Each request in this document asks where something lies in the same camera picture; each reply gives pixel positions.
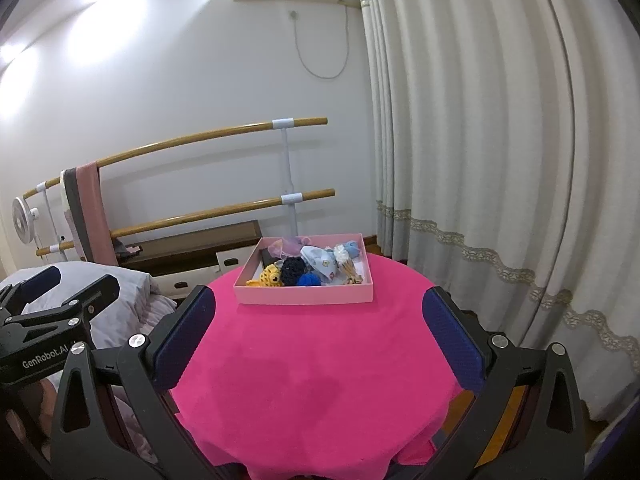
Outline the person's left hand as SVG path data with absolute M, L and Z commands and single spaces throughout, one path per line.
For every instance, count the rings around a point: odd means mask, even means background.
M 14 392 L 6 422 L 29 453 L 51 461 L 52 422 L 56 389 L 48 378 Z

